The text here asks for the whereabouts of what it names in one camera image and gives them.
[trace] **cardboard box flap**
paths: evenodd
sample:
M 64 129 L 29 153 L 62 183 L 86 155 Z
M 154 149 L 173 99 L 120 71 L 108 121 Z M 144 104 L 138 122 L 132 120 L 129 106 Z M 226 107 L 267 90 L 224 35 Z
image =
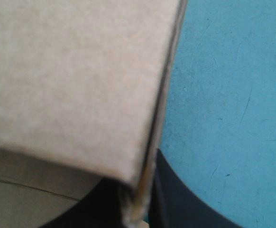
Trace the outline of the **cardboard box flap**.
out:
M 177 0 L 0 0 L 0 147 L 136 186 Z

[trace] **scratch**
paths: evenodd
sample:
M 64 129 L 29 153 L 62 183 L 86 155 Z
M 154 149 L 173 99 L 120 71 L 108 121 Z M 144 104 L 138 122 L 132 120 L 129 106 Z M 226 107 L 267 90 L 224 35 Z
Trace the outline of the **scratch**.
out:
M 238 61 L 238 53 L 239 53 L 239 50 L 241 48 L 241 45 L 242 45 L 242 42 L 239 44 L 237 52 L 236 52 L 236 64 L 237 64 L 237 61 Z
M 251 90 L 250 90 L 250 94 L 249 94 L 249 96 L 248 96 L 247 105 L 246 105 L 246 108 L 244 109 L 244 112 L 243 112 L 243 114 L 242 114 L 242 117 L 241 117 L 241 120 L 240 120 L 240 124 L 242 123 L 243 118 L 244 118 L 244 115 L 246 114 L 246 111 L 247 111 L 247 109 L 248 109 L 248 105 L 249 105 L 250 100 L 251 100 L 252 91 L 253 91 L 253 86 L 252 86 L 252 88 L 251 88 Z
M 216 168 L 214 169 L 214 171 L 213 171 L 213 173 L 212 173 L 212 175 L 211 175 L 210 184 L 211 184 L 211 182 L 212 182 L 212 178 L 213 178 L 213 176 L 214 176 L 216 170 L 218 169 L 218 166 L 219 166 L 219 163 L 218 163 L 218 165 L 216 166 Z
M 221 204 L 223 202 L 223 198 L 224 198 L 224 194 L 225 194 L 225 187 L 226 187 L 226 181 L 223 182 L 222 195 L 221 195 L 221 199 L 220 199 Z
M 201 44 L 201 41 L 202 41 L 204 35 L 208 32 L 208 30 L 209 30 L 209 28 L 211 27 L 211 25 L 213 24 L 213 22 L 216 21 L 217 17 L 219 16 L 220 9 L 221 9 L 221 5 L 219 6 L 219 9 L 217 10 L 215 19 L 211 21 L 211 23 L 209 24 L 209 26 L 206 28 L 206 30 L 203 32 L 203 34 L 202 34 L 201 37 L 199 38 L 198 43 L 197 43 L 197 45 L 196 45 L 196 47 L 195 47 L 195 50 L 194 50 L 194 52 L 193 52 L 193 54 L 192 54 L 192 60 L 191 60 L 190 68 L 191 68 L 192 65 L 193 65 L 193 62 L 194 62 L 194 59 L 195 59 L 195 54 L 196 54 L 196 52 L 197 52 L 198 47 L 199 47 L 200 44 Z
M 276 142 L 276 140 L 265 140 L 266 142 Z
M 51 194 L 51 195 L 54 195 L 54 196 L 58 196 L 58 197 L 61 197 L 61 198 L 64 198 L 64 199 L 68 199 L 68 200 L 79 201 L 79 199 L 76 199 L 76 198 L 73 198 L 73 197 L 69 197 L 69 196 L 66 196 L 66 195 L 62 195 L 62 194 L 59 194 L 59 193 L 47 191 L 47 190 L 36 188 L 36 187 L 32 187 L 32 186 L 27 186 L 27 185 L 15 183 L 15 182 L 12 182 L 12 181 L 9 181 L 9 180 L 2 180 L 2 179 L 0 179 L 0 182 L 4 183 L 4 184 L 10 184 L 10 185 L 13 185 L 13 186 L 26 188 L 26 189 L 33 189 L 33 190 L 37 190 L 37 191 L 46 192 L 48 194 Z
M 213 59 L 214 59 L 214 62 L 215 62 L 215 64 L 216 64 L 217 69 L 219 69 L 219 67 L 218 67 L 218 65 L 217 65 L 217 62 L 216 62 L 216 60 L 215 60 L 215 57 L 213 57 Z
M 188 71 L 182 70 L 182 69 L 178 69 L 178 68 L 174 68 L 173 71 L 179 71 L 179 72 L 190 74 Z

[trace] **blue textured wall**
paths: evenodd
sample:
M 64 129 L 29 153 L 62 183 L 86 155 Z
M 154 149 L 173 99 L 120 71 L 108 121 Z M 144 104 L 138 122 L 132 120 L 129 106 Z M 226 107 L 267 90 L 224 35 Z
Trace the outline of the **blue textured wall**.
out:
M 276 0 L 190 0 L 161 148 L 211 207 L 276 228 Z

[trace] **black fabric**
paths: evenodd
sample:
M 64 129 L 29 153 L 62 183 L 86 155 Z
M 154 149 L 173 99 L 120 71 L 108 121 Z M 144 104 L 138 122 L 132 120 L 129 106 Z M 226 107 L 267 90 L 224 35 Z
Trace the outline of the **black fabric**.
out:
M 150 228 L 239 228 L 203 203 L 159 151 L 149 210 Z
M 120 184 L 103 179 L 84 199 L 41 228 L 124 228 L 118 198 Z

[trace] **black object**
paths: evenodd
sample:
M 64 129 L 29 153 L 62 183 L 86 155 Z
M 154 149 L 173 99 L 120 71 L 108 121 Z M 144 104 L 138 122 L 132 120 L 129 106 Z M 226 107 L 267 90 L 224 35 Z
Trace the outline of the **black object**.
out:
M 103 178 L 80 202 L 41 228 L 124 228 L 115 180 Z
M 193 194 L 160 150 L 156 162 L 150 228 L 240 228 Z M 41 228 L 124 228 L 118 196 L 124 187 L 104 178 L 83 200 Z
M 158 151 L 150 228 L 240 228 L 192 193 Z

